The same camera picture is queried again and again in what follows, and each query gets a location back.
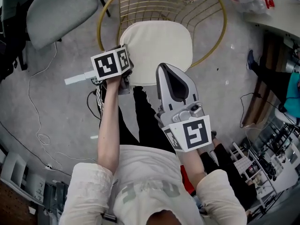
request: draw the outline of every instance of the person in teal shirt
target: person in teal shirt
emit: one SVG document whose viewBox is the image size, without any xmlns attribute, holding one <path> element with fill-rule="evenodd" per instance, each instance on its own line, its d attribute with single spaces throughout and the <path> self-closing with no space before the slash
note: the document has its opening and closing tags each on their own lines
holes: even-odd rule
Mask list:
<svg viewBox="0 0 300 225">
<path fill-rule="evenodd" d="M 256 73 L 269 89 L 276 95 L 283 111 L 297 118 L 300 122 L 300 74 L 276 72 L 267 69 L 263 64 L 259 65 L 253 57 L 253 50 L 248 53 L 247 69 Z"/>
</svg>

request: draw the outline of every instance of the gray chair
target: gray chair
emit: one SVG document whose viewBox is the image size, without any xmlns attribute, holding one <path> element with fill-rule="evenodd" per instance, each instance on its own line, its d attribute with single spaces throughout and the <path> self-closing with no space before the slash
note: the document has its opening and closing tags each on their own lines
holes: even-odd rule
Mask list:
<svg viewBox="0 0 300 225">
<path fill-rule="evenodd" d="M 91 17 L 97 8 L 98 0 L 34 0 L 26 19 L 33 46 L 40 49 L 59 40 Z"/>
</svg>

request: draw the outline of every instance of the person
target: person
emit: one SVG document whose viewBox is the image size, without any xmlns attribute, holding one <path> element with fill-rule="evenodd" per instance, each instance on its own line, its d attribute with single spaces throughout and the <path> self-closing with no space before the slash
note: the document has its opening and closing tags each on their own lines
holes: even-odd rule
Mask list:
<svg viewBox="0 0 300 225">
<path fill-rule="evenodd" d="M 216 138 L 216 135 L 217 133 L 215 131 L 211 132 L 212 142 L 215 146 L 214 152 L 216 154 L 219 166 L 214 162 L 207 152 L 203 152 L 201 149 L 198 149 L 204 169 L 207 174 L 210 174 L 217 169 L 226 171 L 230 186 L 232 187 L 235 196 L 245 211 L 247 211 L 256 201 L 257 192 L 255 184 L 252 181 L 248 181 L 246 183 L 243 180 L 233 161 L 231 160 L 230 155 L 227 153 L 222 143 Z"/>
<path fill-rule="evenodd" d="M 138 142 L 118 106 L 120 77 L 106 83 L 103 97 L 97 98 L 104 102 L 97 164 L 74 167 L 60 225 L 101 224 L 104 213 L 113 214 L 116 223 L 125 225 L 205 224 L 184 189 L 180 161 L 159 128 L 143 88 L 133 89 Z M 198 197 L 218 224 L 247 223 L 225 171 L 205 176 L 197 150 L 182 154 L 182 161 Z"/>
<path fill-rule="evenodd" d="M 250 50 L 247 58 L 247 69 L 256 73 L 269 89 L 276 95 L 283 109 L 281 112 L 288 112 L 300 122 L 300 74 L 276 72 L 267 69 L 263 64 L 258 64 L 253 57 L 253 50 Z"/>
</svg>

